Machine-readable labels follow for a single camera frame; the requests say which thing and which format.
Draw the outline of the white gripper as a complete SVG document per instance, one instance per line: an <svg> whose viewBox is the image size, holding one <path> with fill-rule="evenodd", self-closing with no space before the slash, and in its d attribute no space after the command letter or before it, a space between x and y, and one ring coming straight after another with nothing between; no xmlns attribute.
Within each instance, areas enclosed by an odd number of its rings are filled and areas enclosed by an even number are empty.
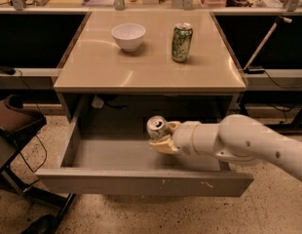
<svg viewBox="0 0 302 234"><path fill-rule="evenodd" d="M179 121L169 121L169 132L171 137L164 137L159 140L151 140L150 146L157 152L163 154L183 154L196 155L192 138L195 129L199 126L198 121L187 121L181 123Z"/></svg>

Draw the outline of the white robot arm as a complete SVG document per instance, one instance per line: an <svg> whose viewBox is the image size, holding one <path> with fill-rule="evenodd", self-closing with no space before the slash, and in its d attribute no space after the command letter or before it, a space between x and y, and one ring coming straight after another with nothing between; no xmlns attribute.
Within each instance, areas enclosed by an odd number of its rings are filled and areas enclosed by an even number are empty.
<svg viewBox="0 0 302 234"><path fill-rule="evenodd" d="M163 154L204 155L237 165L265 160L302 181L302 141L283 136L260 122L234 114L215 124L167 121L154 116L147 122L151 147Z"/></svg>

